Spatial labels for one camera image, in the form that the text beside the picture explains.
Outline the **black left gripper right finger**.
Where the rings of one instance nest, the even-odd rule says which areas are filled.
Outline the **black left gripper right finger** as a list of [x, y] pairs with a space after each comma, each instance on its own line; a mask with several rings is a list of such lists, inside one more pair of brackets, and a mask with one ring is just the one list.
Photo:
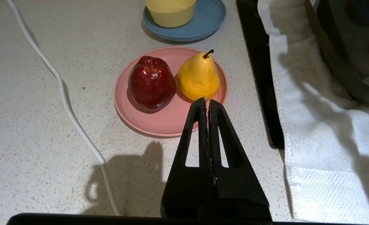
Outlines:
[[225, 108], [211, 100], [208, 114], [219, 211], [230, 219], [271, 219], [269, 202]]

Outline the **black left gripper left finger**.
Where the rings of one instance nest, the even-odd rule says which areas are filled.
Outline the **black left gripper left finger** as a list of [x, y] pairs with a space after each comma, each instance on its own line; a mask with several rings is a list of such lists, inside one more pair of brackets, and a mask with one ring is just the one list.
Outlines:
[[[187, 167], [193, 124], [198, 122], [199, 167]], [[165, 218], [199, 218], [200, 207], [214, 197], [206, 100], [199, 98], [189, 109], [182, 135], [161, 199]]]

